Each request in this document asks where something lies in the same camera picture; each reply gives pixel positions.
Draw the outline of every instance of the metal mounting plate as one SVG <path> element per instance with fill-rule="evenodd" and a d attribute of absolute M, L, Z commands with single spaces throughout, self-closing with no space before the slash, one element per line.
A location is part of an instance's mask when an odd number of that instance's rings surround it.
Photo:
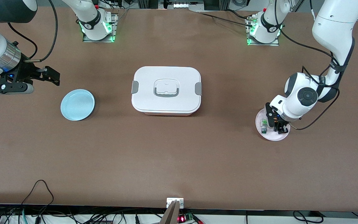
<path fill-rule="evenodd" d="M 167 208 L 171 204 L 172 201 L 178 200 L 180 202 L 180 209 L 185 208 L 185 201 L 183 198 L 167 198 Z"/>
<path fill-rule="evenodd" d="M 246 24 L 250 24 L 252 26 L 255 26 L 256 21 L 249 21 L 247 19 L 245 19 Z M 251 30 L 253 29 L 253 27 L 247 27 L 246 26 L 246 33 L 247 33 L 247 45 L 263 45 L 263 46 L 278 46 L 278 36 L 280 35 L 280 31 L 277 34 L 276 39 L 268 44 L 264 44 L 261 43 L 259 41 L 257 41 L 253 36 L 250 35 Z"/>
<path fill-rule="evenodd" d="M 101 40 L 91 40 L 89 39 L 83 32 L 83 36 L 82 36 L 82 42 L 86 42 L 86 43 L 114 43 L 115 41 L 115 34 L 117 32 L 117 23 L 118 23 L 118 14 L 111 14 L 111 17 L 107 17 L 107 23 L 109 22 L 113 22 L 113 24 L 109 25 L 107 24 L 106 26 L 108 28 L 111 28 L 111 33 L 109 33 L 105 38 L 101 39 Z"/>

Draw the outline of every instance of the blue plate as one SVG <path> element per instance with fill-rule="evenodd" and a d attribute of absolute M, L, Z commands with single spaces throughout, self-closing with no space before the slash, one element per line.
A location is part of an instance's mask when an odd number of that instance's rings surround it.
<path fill-rule="evenodd" d="M 87 118 L 95 108 L 95 98 L 91 92 L 76 89 L 69 92 L 62 100 L 60 110 L 62 115 L 72 121 Z"/>

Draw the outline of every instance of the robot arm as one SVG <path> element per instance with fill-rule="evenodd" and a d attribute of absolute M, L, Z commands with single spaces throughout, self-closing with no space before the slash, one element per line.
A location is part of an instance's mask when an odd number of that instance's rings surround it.
<path fill-rule="evenodd" d="M 279 27 L 290 11 L 288 0 L 277 0 L 277 8 L 274 7 L 274 3 L 275 0 L 269 0 L 266 11 L 256 14 L 257 22 L 250 32 L 252 37 L 263 44 L 271 43 L 276 39 Z"/>
<path fill-rule="evenodd" d="M 83 33 L 91 40 L 98 41 L 112 32 L 111 13 L 96 9 L 91 0 L 62 0 L 76 14 Z"/>
<path fill-rule="evenodd" d="M 75 12 L 84 34 L 91 40 L 101 40 L 112 32 L 111 13 L 96 9 L 90 0 L 63 0 Z M 0 23 L 27 23 L 37 12 L 36 0 L 0 0 Z M 0 34 L 0 94 L 33 92 L 31 79 L 59 85 L 60 74 L 50 67 L 34 66 L 24 54 Z"/>
<path fill-rule="evenodd" d="M 301 72 L 291 75 L 284 88 L 285 97 L 278 95 L 266 105 L 267 111 L 277 113 L 276 118 L 269 113 L 267 116 L 269 125 L 280 130 L 279 133 L 285 133 L 285 126 L 301 118 L 317 101 L 327 102 L 335 97 L 353 52 L 352 30 L 357 18 L 358 1 L 324 1 L 312 32 L 317 42 L 332 52 L 336 61 L 331 60 L 327 75 L 322 77 Z"/>

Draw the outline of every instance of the green led light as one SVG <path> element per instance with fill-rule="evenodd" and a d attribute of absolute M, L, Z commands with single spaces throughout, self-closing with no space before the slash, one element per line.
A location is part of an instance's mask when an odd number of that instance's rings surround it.
<path fill-rule="evenodd" d="M 110 33 L 111 32 L 111 25 L 108 24 L 108 23 L 105 23 L 105 22 L 103 22 L 102 24 L 105 27 L 106 32 Z"/>
<path fill-rule="evenodd" d="M 81 31 L 85 34 L 84 27 L 82 27 L 81 24 L 80 24 L 80 27 L 81 27 Z"/>

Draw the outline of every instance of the table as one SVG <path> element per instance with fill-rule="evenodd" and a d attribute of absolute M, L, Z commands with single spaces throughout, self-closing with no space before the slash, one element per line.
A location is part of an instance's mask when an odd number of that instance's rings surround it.
<path fill-rule="evenodd" d="M 74 13 L 57 11 L 56 46 L 39 66 L 59 71 L 61 85 L 35 81 L 33 94 L 0 96 L 0 203 L 20 203 L 44 179 L 54 204 L 165 207 L 167 197 L 183 197 L 192 208 L 358 211 L 358 22 L 338 101 L 310 128 L 269 142 L 257 133 L 257 112 L 284 94 L 302 65 L 319 74 L 328 57 L 283 36 L 279 47 L 247 46 L 244 27 L 187 10 L 130 10 L 115 43 L 82 43 Z M 290 13 L 285 24 L 293 39 L 321 47 L 310 14 Z M 49 50 L 50 8 L 14 27 L 38 43 L 35 58 Z M 31 55 L 31 44 L 6 24 L 0 32 Z M 200 109 L 188 117 L 136 111 L 131 83 L 143 66 L 197 69 Z M 71 122 L 60 103 L 77 88 L 94 94 L 96 108 Z M 39 185 L 27 202 L 49 200 Z"/>

